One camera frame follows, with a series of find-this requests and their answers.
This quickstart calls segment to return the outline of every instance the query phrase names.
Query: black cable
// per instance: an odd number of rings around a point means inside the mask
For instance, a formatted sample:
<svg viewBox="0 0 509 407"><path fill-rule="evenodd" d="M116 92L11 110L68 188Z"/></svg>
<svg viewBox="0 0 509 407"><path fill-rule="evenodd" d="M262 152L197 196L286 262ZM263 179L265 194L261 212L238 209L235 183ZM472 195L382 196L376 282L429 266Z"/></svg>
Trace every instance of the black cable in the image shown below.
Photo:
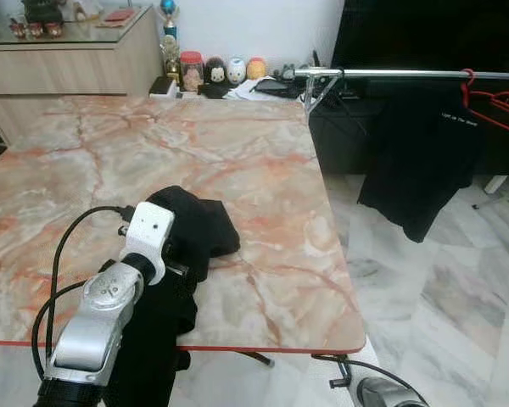
<svg viewBox="0 0 509 407"><path fill-rule="evenodd" d="M425 405L428 405L428 402L424 399L424 397L411 384L409 384L405 380L399 378L394 373L390 373L389 371L386 371L385 369L383 369L383 368L381 368L379 366L375 366L375 365L372 365L372 364L366 363L366 362L360 362L359 360L350 360L350 359L347 359L347 355L328 356L328 355L324 355L324 354L312 354L311 358L318 359L318 360L326 360L326 361L336 362L336 363L343 363L344 365L362 366L362 367L365 367L367 369L371 369L373 371L377 371L377 372L385 375L386 377L391 378L395 382L398 382L403 387L412 390L413 392L415 392L417 394L418 398Z"/></svg>
<svg viewBox="0 0 509 407"><path fill-rule="evenodd" d="M83 282L77 282L76 284L72 284L71 286L68 286L68 287L60 290L53 297L51 297L50 299L48 299L45 302L45 304L40 308L40 310L38 311L38 313L36 315L36 319L34 320L34 325L32 326L31 349L32 349L32 359L34 360L34 366L36 367L37 375L42 380L43 380L43 366L42 366L42 361L40 360L40 354L37 349L37 339L38 339L38 332L40 331L40 324L42 323L42 319L43 319L43 316L45 315L45 311L47 311L51 302L56 301L58 297L70 292L71 290L74 290L78 287L82 287L86 281L87 280L85 280Z"/></svg>
<svg viewBox="0 0 509 407"><path fill-rule="evenodd" d="M118 214L122 215L122 208L119 206L97 206L96 208L90 208L83 214L81 214L76 220L73 221L73 223L66 229L64 232L64 235L60 239L59 245L57 246L57 249L54 252L54 259L53 259L53 272L51 273L51 294L49 295L49 300L51 301L49 305L49 312L48 312L48 327L47 327L47 333L45 336L45 357L46 359L49 359L51 357L51 353L53 350L51 349L51 345L53 343L53 323L54 323L54 304L55 304L55 295L57 293L57 279L59 276L59 261L60 261L60 255L62 254L62 249L64 245L66 244L66 240L68 240L68 237L70 237L70 234L74 231L77 225L81 223L82 220L84 220L89 215L103 211L103 210L112 210L114 212L117 212Z"/></svg>

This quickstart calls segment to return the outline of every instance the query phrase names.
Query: marble table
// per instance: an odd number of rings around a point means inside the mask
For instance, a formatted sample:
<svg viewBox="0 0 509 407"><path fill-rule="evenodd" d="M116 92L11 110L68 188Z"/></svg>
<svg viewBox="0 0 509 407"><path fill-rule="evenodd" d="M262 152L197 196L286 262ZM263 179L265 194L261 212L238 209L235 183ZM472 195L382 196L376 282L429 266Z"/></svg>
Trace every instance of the marble table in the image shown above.
<svg viewBox="0 0 509 407"><path fill-rule="evenodd" d="M304 110L297 103L71 97L0 157L0 344L27 345L71 221L180 185L223 201L242 248L199 284L186 349L351 353L365 333ZM85 220L59 287L124 243L115 214ZM79 293L59 300L55 332Z"/></svg>

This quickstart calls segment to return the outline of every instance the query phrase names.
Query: jar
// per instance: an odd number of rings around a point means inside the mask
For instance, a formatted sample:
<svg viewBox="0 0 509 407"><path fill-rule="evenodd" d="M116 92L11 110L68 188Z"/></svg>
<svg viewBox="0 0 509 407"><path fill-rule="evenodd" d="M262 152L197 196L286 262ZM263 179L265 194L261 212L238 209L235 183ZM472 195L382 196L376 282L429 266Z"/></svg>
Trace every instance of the jar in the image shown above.
<svg viewBox="0 0 509 407"><path fill-rule="evenodd" d="M186 91L197 91L198 86L204 84L202 55L196 51L185 51L181 53L180 61L183 87Z"/></svg>

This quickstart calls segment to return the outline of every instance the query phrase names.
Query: red hanger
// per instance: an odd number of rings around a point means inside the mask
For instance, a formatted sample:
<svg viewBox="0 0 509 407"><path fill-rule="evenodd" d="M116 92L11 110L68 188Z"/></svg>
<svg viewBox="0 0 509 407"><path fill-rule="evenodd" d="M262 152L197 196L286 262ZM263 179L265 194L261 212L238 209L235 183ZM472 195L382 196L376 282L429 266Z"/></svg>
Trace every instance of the red hanger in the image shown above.
<svg viewBox="0 0 509 407"><path fill-rule="evenodd" d="M476 116L480 117L481 119L487 120L488 122L490 122L494 125L498 125L499 127L502 127L509 131L509 125L506 125L506 124L501 123L495 119L492 119L491 117L489 117L485 114L479 113L478 111L473 110L469 107L469 100L472 95L473 96L485 96L487 98L490 98L490 103L493 106L496 106L497 108L502 109L502 110L506 111L507 113L509 113L509 91L498 92L498 93L472 91L471 85L475 82L475 72L473 72L473 70L470 70L470 69L465 69L464 71L466 71L469 74L469 81L467 83L461 84L461 91L462 91L464 106L466 108L468 108L470 112L472 112Z"/></svg>

